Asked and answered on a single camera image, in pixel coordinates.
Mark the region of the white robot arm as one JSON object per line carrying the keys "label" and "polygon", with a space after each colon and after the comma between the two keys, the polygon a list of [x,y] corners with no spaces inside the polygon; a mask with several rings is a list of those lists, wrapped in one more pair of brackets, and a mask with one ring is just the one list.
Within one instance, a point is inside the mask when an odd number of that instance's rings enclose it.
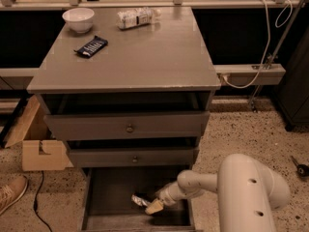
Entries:
{"label": "white robot arm", "polygon": [[184,170],[177,181],[156,193],[146,208],[152,215],[204,191],[217,194],[220,232],[277,232],[272,213],[286,207],[291,191],[286,180],[243,154],[232,154],[215,174]]}

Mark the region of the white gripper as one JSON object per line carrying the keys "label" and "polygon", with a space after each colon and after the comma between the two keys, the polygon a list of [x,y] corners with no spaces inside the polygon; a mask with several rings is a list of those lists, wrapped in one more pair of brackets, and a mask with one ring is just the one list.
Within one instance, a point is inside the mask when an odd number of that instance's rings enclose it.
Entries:
{"label": "white gripper", "polygon": [[157,197],[145,210],[147,215],[163,210],[164,206],[175,205],[180,200],[180,189],[176,182],[165,185],[155,193]]}

